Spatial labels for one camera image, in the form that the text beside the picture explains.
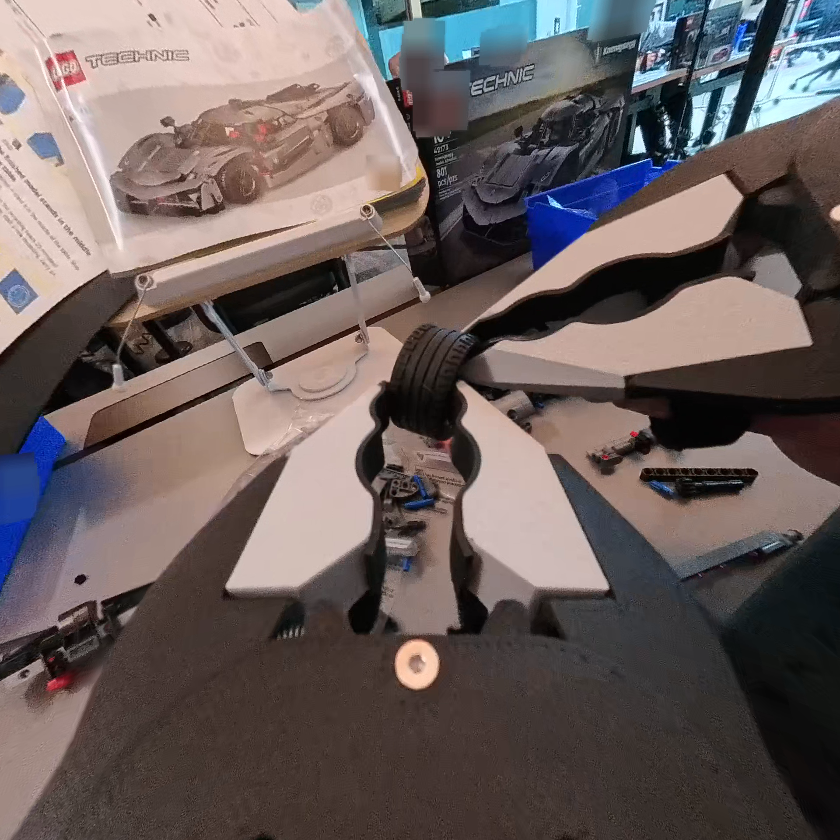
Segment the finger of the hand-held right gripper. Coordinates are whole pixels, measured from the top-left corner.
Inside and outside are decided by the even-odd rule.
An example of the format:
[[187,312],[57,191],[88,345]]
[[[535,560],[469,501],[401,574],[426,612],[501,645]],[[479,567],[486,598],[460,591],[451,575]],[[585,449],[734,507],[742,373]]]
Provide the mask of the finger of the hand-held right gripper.
[[721,277],[750,199],[718,175],[593,229],[487,310],[477,346],[545,338],[571,322],[634,319],[677,291]]
[[678,290],[622,322],[571,322],[545,338],[505,339],[460,371],[473,386],[597,402],[620,400],[634,375],[812,345],[799,303],[734,276]]

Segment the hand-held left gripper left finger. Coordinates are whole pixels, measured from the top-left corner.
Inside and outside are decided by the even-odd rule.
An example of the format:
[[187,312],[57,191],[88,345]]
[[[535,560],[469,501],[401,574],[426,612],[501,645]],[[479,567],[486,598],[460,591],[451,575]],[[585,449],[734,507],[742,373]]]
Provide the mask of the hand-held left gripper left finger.
[[357,634],[383,629],[387,558],[373,484],[389,421],[387,385],[379,382],[295,442],[227,578],[227,596],[307,610],[326,602]]

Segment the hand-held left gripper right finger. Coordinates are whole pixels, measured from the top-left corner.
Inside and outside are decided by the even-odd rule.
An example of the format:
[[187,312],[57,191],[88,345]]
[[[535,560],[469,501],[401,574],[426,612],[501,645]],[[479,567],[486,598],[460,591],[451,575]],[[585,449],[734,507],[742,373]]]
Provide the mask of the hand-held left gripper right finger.
[[608,596],[544,447],[464,382],[453,408],[450,454],[464,481],[450,541],[458,630],[476,634],[504,602],[519,604],[531,624],[553,600]]

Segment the large toy brick car model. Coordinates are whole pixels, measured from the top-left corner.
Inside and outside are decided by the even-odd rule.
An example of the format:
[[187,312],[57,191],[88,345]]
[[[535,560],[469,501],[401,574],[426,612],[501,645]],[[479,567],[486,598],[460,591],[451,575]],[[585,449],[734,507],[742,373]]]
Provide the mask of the large toy brick car model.
[[519,390],[505,392],[491,398],[490,404],[523,432],[532,434],[533,419],[541,415],[549,400],[549,395]]

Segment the small black toy tyre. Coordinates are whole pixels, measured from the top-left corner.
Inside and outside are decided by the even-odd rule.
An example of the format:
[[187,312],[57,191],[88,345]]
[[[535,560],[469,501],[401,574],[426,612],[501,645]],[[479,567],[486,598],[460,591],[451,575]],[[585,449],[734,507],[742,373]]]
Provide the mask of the small black toy tyre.
[[456,382],[478,343],[469,332],[432,323],[415,328],[396,357],[385,390],[392,423],[427,438],[450,437]]

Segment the dark toy set box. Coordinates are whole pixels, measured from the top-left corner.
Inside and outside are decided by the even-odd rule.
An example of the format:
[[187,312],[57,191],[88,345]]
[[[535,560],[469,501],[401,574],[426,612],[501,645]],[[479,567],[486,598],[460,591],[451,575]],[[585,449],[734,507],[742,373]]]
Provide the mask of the dark toy set box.
[[405,235],[415,277],[452,286],[527,253],[529,199],[617,167],[641,39],[617,31],[494,27],[450,59],[442,21],[405,27],[391,87],[430,191]]

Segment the blue plastic bin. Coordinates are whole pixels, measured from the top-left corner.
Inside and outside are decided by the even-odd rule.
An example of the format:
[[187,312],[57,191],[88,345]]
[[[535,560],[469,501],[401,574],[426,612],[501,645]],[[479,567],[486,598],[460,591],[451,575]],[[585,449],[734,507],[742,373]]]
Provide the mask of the blue plastic bin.
[[656,166],[645,159],[528,196],[526,221],[532,269],[540,269],[583,236],[601,216],[678,164],[667,161]]

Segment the small grey black brick assembly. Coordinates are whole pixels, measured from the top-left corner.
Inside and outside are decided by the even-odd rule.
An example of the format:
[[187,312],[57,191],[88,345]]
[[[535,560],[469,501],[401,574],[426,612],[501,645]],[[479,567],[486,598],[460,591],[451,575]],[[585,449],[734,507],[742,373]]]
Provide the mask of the small grey black brick assembly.
[[628,457],[648,455],[658,441],[650,427],[633,430],[627,435],[587,452],[588,460],[604,476],[612,475]]

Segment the clear bag with warning print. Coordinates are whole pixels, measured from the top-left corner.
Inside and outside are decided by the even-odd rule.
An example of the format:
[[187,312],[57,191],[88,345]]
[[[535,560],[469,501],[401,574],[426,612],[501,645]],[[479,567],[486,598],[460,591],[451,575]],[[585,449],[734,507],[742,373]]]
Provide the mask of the clear bag with warning print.
[[386,567],[375,630],[446,635],[459,624],[449,544],[464,481],[448,443],[396,427],[385,432],[383,443]]

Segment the black metal pole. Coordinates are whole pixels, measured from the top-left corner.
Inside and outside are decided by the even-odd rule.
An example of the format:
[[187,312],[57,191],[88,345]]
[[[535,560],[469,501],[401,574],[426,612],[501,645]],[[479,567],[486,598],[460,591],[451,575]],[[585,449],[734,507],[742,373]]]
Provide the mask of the black metal pole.
[[736,137],[747,129],[787,4],[787,1],[767,1],[763,8],[724,140]]

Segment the long black brick beam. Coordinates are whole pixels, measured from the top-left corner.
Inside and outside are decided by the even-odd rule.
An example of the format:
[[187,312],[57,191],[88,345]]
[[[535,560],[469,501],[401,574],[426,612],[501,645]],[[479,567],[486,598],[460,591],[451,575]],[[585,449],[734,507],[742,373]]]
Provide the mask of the long black brick beam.
[[677,481],[740,481],[750,486],[759,476],[756,469],[733,467],[647,467],[639,473],[639,479],[643,482],[658,481],[665,484],[675,484]]

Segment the black brick axle connector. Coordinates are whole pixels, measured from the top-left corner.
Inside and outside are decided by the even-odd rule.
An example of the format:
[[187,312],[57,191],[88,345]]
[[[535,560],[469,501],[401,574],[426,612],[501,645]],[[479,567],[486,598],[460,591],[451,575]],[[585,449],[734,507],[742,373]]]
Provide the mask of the black brick axle connector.
[[685,499],[737,495],[749,485],[742,479],[693,479],[678,478],[674,489],[678,497]]

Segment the flat brick assembly grey blade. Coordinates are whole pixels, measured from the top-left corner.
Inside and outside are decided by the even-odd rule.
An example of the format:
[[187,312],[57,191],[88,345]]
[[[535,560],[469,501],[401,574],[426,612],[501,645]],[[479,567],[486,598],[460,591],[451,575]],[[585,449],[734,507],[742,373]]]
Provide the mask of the flat brick assembly grey blade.
[[152,582],[142,584],[59,614],[54,625],[16,643],[2,657],[2,687],[26,686],[37,678],[44,679],[50,694],[73,687],[80,674],[116,643],[152,586]]

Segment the printed instruction sheet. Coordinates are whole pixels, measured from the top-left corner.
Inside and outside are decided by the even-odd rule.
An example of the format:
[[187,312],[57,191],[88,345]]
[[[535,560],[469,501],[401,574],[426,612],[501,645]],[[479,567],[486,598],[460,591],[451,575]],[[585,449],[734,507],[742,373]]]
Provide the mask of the printed instruction sheet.
[[1,351],[107,270],[35,43],[2,2]]

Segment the building manual in plastic sleeve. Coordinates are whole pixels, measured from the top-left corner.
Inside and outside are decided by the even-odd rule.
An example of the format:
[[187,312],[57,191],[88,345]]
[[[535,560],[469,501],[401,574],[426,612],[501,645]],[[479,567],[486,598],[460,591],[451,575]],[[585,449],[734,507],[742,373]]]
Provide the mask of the building manual in plastic sleeve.
[[418,153],[343,2],[65,2],[57,97],[118,247],[197,248],[403,192]]

